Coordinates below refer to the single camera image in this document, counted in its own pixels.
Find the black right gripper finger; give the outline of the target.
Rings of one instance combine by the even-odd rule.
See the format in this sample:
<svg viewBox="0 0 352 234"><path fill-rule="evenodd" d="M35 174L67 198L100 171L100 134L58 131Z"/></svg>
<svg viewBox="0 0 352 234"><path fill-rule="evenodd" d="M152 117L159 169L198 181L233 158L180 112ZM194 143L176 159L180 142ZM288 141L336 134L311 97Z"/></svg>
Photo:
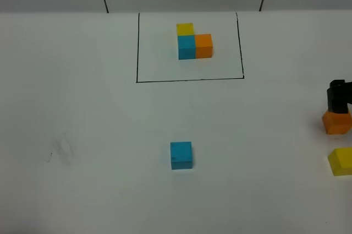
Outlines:
<svg viewBox="0 0 352 234"><path fill-rule="evenodd" d="M327 101L329 112L348 113L348 104L351 104L351 82L344 79L331 81L327 89Z"/></svg>

